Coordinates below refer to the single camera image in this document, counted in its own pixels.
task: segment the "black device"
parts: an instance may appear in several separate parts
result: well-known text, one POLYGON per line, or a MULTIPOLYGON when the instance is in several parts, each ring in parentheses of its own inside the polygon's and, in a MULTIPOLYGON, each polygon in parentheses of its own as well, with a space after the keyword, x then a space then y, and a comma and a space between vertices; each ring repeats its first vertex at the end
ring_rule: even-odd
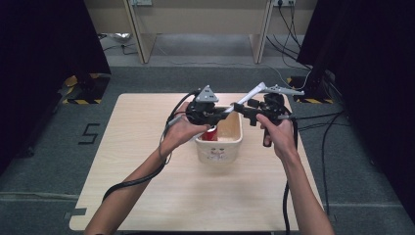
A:
MULTIPOLYGON (((241 101, 233 103, 232 108, 217 108, 215 102, 218 101, 214 93, 211 91, 209 86, 206 86, 204 89, 199 89, 195 93, 195 98, 189 104, 186 110, 186 116, 188 120, 193 124, 209 124, 217 125, 222 119, 226 119, 230 112, 235 111, 243 115, 244 118, 250 120, 251 126, 256 126, 256 115, 261 114, 266 116, 274 124, 281 123, 282 119, 293 119, 294 116, 291 112, 284 106, 284 97, 282 94, 294 93, 301 95, 303 93, 282 88, 279 86, 266 87, 263 82, 256 88, 254 88, 246 97, 241 101), (263 102, 252 99, 253 95, 265 91, 270 92, 266 93, 263 96, 263 102)), ((264 140, 265 137, 269 135, 268 130, 264 130, 264 140)), ((263 141, 264 147, 270 147, 271 144, 266 144, 263 141)))

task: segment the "wooden table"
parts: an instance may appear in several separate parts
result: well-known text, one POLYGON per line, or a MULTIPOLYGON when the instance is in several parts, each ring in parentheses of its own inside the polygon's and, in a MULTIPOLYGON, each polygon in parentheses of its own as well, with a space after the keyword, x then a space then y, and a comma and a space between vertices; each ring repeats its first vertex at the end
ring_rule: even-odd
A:
MULTIPOLYGON (((245 94, 216 94, 228 106, 245 94)), ((101 141, 73 215, 72 230, 83 230, 103 195, 122 181, 159 145, 167 116, 184 94, 122 94, 101 141)), ((203 164, 196 143, 173 152, 119 230, 278 231, 285 230, 282 201, 286 176, 273 148, 262 147, 263 131, 243 118, 244 138, 228 166, 203 164)), ((301 141, 299 152, 311 188, 320 201, 301 141)), ((298 230, 289 197, 292 230, 298 230)))

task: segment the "white basket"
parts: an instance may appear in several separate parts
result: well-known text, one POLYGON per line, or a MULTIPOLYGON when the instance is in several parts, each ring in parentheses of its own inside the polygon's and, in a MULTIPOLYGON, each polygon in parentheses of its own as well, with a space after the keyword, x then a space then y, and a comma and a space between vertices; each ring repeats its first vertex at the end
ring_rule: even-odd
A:
POLYGON ((243 137, 241 115, 232 112, 217 124, 217 141, 205 141, 197 138, 198 157, 202 163, 226 165, 238 157, 243 137))

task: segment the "hand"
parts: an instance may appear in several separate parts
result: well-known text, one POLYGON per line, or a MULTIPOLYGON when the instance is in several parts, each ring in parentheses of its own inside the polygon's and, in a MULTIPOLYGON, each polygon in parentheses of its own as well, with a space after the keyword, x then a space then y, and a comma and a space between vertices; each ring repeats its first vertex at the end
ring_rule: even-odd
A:
POLYGON ((195 125, 190 123, 185 114, 188 105, 189 102, 184 102, 177 110, 176 116, 181 116, 181 119, 170 127, 164 138, 164 140, 171 141, 174 148, 179 147, 189 141, 193 136, 206 132, 210 128, 208 124, 195 125))
POLYGON ((282 161, 297 152, 293 137, 293 124, 289 120, 284 119, 279 125, 275 125, 268 117, 261 114, 256 115, 256 119, 260 122, 261 129, 268 129, 269 136, 265 137, 265 144, 272 141, 275 154, 282 161))

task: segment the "red object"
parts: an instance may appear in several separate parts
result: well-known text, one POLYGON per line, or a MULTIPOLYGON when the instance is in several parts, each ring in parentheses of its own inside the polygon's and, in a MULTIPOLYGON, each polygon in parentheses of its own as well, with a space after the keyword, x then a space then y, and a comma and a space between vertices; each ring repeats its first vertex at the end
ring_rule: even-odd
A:
POLYGON ((217 141, 217 126, 214 125, 211 129, 202 135, 202 140, 217 141))

